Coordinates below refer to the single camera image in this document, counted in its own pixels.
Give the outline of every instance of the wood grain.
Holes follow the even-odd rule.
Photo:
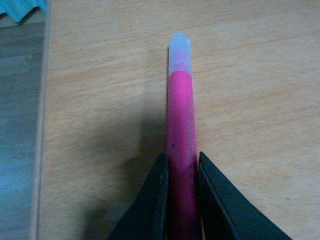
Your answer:
[[[103,239],[134,199],[166,151],[176,32],[191,39],[198,149],[290,237],[320,238],[319,10],[53,0],[38,239]]]

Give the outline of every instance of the gray floor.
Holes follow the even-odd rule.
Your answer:
[[[0,239],[28,239],[44,22],[0,28]]]

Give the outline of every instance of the translucent cap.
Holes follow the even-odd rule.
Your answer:
[[[169,43],[168,76],[177,70],[185,71],[192,76],[190,40],[183,33],[172,35]]]

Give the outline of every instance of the blue cloth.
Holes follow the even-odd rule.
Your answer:
[[[0,0],[0,14],[8,14],[16,23],[20,22],[33,8],[47,11],[47,0]]]

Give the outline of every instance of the pink highlighter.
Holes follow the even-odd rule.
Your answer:
[[[167,158],[167,239],[202,240],[191,48],[183,33],[174,34],[169,43]]]

